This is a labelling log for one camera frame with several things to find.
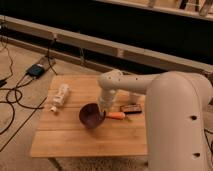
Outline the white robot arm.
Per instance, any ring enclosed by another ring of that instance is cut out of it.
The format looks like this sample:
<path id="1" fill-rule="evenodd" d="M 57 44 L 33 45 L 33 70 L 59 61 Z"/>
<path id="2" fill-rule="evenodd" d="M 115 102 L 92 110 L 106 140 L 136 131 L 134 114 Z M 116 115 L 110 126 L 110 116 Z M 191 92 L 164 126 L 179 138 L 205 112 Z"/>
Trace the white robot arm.
<path id="1" fill-rule="evenodd" d="M 203 75 L 170 71 L 125 75 L 112 70 L 99 76 L 98 103 L 107 111 L 115 92 L 145 96 L 149 171 L 207 171 L 203 109 L 213 99 L 213 86 Z"/>

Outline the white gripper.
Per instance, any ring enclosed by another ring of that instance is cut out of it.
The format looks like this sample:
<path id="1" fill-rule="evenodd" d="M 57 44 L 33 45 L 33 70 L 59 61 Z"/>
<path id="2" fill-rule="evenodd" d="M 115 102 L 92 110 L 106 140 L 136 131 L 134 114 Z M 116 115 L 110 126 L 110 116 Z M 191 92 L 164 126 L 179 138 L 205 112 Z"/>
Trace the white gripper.
<path id="1" fill-rule="evenodd" d="M 106 117 L 107 115 L 107 109 L 109 109 L 115 99 L 115 91 L 114 90 L 102 90 L 101 94 L 98 98 L 99 107 L 100 109 L 100 115 L 101 117 Z"/>

